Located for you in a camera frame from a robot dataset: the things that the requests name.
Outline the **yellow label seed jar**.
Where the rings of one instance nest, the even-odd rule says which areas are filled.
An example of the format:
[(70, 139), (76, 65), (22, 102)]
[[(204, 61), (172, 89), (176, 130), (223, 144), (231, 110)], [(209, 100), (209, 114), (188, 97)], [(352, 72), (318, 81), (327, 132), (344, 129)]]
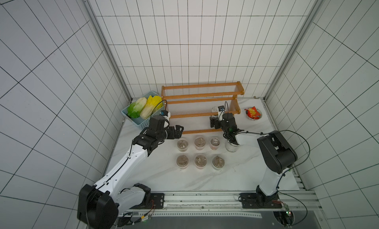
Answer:
[(189, 143), (186, 139), (179, 139), (177, 141), (177, 149), (180, 151), (180, 152), (186, 152), (187, 149), (189, 147)]

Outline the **small red label seed jar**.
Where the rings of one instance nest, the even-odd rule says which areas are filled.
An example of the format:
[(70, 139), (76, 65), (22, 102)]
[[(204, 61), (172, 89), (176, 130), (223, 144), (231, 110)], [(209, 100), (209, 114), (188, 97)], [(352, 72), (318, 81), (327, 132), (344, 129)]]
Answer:
[(212, 137), (210, 139), (210, 148), (212, 150), (214, 150), (214, 151), (217, 150), (220, 147), (220, 144), (221, 144), (221, 142), (220, 142), (220, 139), (218, 137)]

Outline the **large white labelled jar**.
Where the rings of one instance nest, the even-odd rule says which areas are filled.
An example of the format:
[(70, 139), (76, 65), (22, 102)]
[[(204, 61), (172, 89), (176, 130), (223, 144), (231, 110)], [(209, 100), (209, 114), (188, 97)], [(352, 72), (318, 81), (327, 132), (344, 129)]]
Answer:
[(225, 142), (225, 148), (231, 153), (235, 153), (239, 149), (240, 145), (233, 144), (229, 141)]

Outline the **red label seed jar top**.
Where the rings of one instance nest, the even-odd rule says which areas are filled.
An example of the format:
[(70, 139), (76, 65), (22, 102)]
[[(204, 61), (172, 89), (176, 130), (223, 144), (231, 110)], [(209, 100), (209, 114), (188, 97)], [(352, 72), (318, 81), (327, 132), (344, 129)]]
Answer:
[(194, 145), (197, 150), (203, 150), (206, 145), (206, 140), (204, 137), (198, 136), (194, 140)]

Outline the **green label seed jar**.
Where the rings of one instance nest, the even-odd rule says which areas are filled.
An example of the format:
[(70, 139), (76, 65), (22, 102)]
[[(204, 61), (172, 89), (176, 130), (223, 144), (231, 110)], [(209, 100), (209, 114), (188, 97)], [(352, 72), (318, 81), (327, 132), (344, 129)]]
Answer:
[(212, 166), (215, 170), (221, 170), (225, 166), (225, 160), (220, 156), (215, 156), (212, 159)]

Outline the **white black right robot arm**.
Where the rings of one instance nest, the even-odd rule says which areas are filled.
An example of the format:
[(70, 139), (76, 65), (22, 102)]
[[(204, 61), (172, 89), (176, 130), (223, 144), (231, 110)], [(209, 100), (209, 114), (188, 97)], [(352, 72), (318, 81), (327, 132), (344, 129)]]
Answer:
[(229, 152), (236, 152), (241, 146), (260, 149), (266, 170), (256, 188), (256, 202), (264, 205), (274, 200), (278, 196), (280, 180), (298, 159), (283, 135), (277, 130), (270, 133), (254, 133), (239, 129), (231, 113), (211, 116), (210, 127), (223, 131), (223, 137), (226, 139), (225, 147)]

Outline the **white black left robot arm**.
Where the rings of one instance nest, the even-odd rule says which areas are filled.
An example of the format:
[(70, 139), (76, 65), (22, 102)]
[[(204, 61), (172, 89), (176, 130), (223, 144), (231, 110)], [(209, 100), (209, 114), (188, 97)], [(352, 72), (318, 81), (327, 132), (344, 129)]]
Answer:
[(124, 157), (94, 185), (86, 184), (79, 193), (77, 218), (91, 229), (110, 229), (121, 213), (133, 207), (151, 205), (151, 189), (135, 184), (122, 186), (134, 169), (165, 140), (180, 139), (184, 128), (171, 126), (170, 112), (161, 111), (150, 118), (149, 126), (136, 136)]

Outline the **wooden three-tier shelf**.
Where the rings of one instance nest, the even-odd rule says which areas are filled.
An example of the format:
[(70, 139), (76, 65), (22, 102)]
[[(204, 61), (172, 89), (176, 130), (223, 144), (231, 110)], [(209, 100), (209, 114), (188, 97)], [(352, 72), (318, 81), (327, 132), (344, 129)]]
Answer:
[(240, 114), (237, 98), (244, 95), (241, 82), (163, 86), (161, 96), (175, 124), (184, 127), (184, 134), (219, 132), (210, 127), (213, 107), (225, 106), (227, 113)]

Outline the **light blue plastic basket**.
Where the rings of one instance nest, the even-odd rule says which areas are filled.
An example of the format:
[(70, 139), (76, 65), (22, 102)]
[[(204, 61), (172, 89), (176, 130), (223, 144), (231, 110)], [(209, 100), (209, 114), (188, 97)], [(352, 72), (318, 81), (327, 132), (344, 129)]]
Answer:
[[(153, 98), (155, 96), (160, 97), (159, 94), (157, 92), (155, 92), (155, 91), (150, 91), (150, 92), (146, 93), (143, 97), (146, 98), (146, 99), (148, 99), (150, 96), (152, 96)], [(123, 116), (125, 116), (127, 119), (129, 119), (134, 125), (136, 125), (141, 130), (144, 129), (145, 127), (149, 126), (149, 122), (150, 122), (151, 116), (159, 115), (161, 113), (161, 111), (165, 110), (165, 103), (161, 103), (160, 106), (155, 107), (155, 109), (152, 112), (151, 116), (148, 116), (147, 119), (143, 119), (140, 116), (138, 118), (132, 118), (129, 115), (129, 113), (128, 113), (128, 108), (130, 106), (131, 106), (131, 104), (129, 106), (125, 107), (124, 109), (122, 109), (121, 114)]]

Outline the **green napa cabbage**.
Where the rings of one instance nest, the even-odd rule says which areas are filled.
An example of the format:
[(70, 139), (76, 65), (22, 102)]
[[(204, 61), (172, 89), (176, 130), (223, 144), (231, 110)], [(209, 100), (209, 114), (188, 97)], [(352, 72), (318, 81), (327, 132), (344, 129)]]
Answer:
[(131, 103), (130, 106), (127, 108), (127, 115), (130, 118), (138, 118), (146, 103), (146, 97), (141, 97), (136, 102)]

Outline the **yellow napa cabbage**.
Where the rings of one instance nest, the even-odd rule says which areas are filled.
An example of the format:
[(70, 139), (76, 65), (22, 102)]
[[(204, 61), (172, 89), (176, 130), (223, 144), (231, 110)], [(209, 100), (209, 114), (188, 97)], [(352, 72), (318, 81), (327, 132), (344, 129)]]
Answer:
[(149, 96), (147, 99), (147, 103), (140, 112), (140, 117), (142, 119), (147, 119), (150, 117), (153, 113), (158, 111), (160, 108), (163, 107), (163, 101), (160, 96)]

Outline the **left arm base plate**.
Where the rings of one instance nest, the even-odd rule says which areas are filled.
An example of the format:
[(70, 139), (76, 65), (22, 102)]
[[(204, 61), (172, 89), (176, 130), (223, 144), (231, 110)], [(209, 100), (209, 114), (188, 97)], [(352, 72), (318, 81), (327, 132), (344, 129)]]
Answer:
[(147, 209), (163, 209), (164, 208), (164, 193), (148, 193), (146, 194)]

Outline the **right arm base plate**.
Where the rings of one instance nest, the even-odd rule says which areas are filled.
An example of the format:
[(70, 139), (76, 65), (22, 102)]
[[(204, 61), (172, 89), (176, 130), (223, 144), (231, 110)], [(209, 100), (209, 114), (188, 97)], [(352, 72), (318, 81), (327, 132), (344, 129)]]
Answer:
[(281, 209), (282, 204), (274, 202), (278, 200), (277, 194), (266, 196), (256, 192), (241, 193), (238, 197), (243, 209)]

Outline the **aluminium mounting rail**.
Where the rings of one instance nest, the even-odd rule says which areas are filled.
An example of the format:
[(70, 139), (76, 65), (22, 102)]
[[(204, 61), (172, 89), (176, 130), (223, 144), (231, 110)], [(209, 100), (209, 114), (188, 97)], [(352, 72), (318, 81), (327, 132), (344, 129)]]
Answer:
[[(170, 192), (151, 192), (164, 193), (164, 208), (162, 211), (285, 211), (290, 210), (318, 210), (321, 207), (316, 195), (309, 191), (289, 191), (280, 193), (279, 200), (281, 209), (243, 209), (238, 201), (241, 193), (238, 191), (170, 191)], [(130, 210), (150, 210), (147, 208), (133, 207)]]

